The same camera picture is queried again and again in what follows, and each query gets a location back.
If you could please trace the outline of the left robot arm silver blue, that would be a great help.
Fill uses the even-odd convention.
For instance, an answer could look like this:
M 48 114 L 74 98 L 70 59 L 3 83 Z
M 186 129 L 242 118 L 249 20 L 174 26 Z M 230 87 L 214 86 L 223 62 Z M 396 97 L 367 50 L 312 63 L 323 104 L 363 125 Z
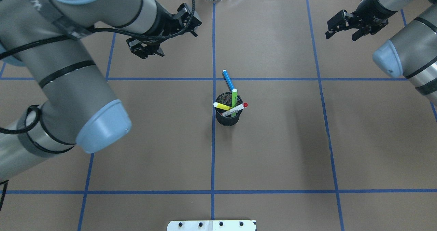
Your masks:
M 129 36 L 140 58 L 201 21 L 195 0 L 175 14 L 157 0 L 1 0 L 1 61 L 26 67 L 47 97 L 1 128 L 1 184 L 76 145 L 95 153 L 131 129 L 131 120 L 82 43 L 97 32 Z

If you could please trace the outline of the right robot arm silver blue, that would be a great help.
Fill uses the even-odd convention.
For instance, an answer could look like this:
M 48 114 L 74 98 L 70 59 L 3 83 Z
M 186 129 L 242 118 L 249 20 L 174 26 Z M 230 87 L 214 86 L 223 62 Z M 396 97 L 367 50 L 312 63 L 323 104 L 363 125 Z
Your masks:
M 327 21 L 326 38 L 356 29 L 353 41 L 375 35 L 388 25 L 389 17 L 414 0 L 362 0 L 356 10 L 341 10 Z M 405 77 L 433 105 L 437 103 L 436 0 L 372 55 L 374 63 L 392 78 Z

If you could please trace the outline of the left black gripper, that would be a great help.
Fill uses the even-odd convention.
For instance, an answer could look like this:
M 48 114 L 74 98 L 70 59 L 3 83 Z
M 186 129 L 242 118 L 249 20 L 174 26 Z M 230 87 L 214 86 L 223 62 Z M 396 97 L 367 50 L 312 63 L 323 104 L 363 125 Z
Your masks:
M 202 25 L 202 20 L 199 14 L 187 4 L 181 4 L 176 14 L 176 19 L 180 24 L 181 34 L 190 33 L 194 37 L 198 36 L 196 32 L 197 28 Z M 145 32 L 145 36 L 148 37 L 165 37 L 175 33 L 174 27 L 178 28 L 176 21 L 172 19 L 172 14 L 167 11 L 157 11 L 155 22 Z M 157 55 L 164 57 L 165 54 L 160 47 L 160 43 L 148 43 L 138 40 L 136 38 L 128 38 L 126 40 L 128 48 L 131 53 L 141 59 L 146 59 L 150 55 Z

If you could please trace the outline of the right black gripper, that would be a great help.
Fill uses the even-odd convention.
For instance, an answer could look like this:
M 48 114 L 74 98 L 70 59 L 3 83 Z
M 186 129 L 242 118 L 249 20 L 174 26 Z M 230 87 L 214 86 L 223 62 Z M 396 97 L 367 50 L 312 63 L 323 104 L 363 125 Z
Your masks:
M 360 26 L 355 26 L 355 18 Z M 351 36 L 355 42 L 362 36 L 375 35 L 388 24 L 389 10 L 384 8 L 379 2 L 373 0 L 363 0 L 357 9 L 351 14 L 346 10 L 341 10 L 327 21 L 328 30 L 326 39 L 330 39 L 340 31 L 356 29 Z

